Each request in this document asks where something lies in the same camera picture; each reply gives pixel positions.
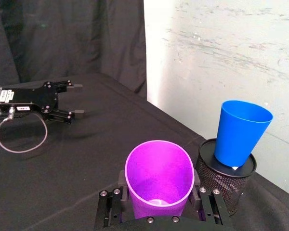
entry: black tablecloth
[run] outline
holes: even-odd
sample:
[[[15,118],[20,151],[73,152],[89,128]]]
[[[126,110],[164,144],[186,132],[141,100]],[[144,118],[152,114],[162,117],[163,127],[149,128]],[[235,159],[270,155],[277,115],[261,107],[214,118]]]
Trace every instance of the black tablecloth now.
[[[126,157],[144,141],[174,142],[196,163],[200,135],[109,77],[68,79],[83,91],[59,94],[59,107],[84,109],[84,118],[48,122],[46,142],[32,152],[0,148],[0,231],[92,230],[99,191],[116,187]],[[43,127],[29,115],[3,126],[0,135],[6,146],[23,150],[40,142]],[[238,231],[289,231],[289,194],[255,174],[231,219]]]

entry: bolt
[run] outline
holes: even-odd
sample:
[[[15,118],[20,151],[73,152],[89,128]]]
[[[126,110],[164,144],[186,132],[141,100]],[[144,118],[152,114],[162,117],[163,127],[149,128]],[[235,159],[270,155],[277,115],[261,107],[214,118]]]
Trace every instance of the bolt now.
[[[153,217],[148,217],[148,218],[146,219],[146,221],[147,221],[148,223],[152,224],[152,223],[154,222],[154,218],[153,218]]]
[[[205,188],[200,188],[199,191],[201,191],[202,193],[205,193],[207,190]]]
[[[180,219],[178,217],[172,217],[173,223],[178,223]]]
[[[114,190],[114,194],[119,194],[120,193],[120,189],[115,189]]]
[[[218,194],[220,194],[220,191],[219,191],[218,189],[214,189],[214,190],[213,190],[213,193],[216,194],[216,195],[218,195]]]
[[[101,192],[100,192],[100,195],[101,195],[101,196],[106,196],[106,195],[107,195],[107,191],[106,191],[106,190],[101,191]]]

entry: purple cup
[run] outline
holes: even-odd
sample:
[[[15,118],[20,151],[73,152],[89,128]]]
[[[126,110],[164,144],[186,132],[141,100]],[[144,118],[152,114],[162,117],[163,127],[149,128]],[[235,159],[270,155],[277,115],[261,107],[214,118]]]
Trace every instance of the purple cup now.
[[[135,147],[125,163],[134,216],[180,216],[194,186],[193,163],[187,152],[169,141]]]

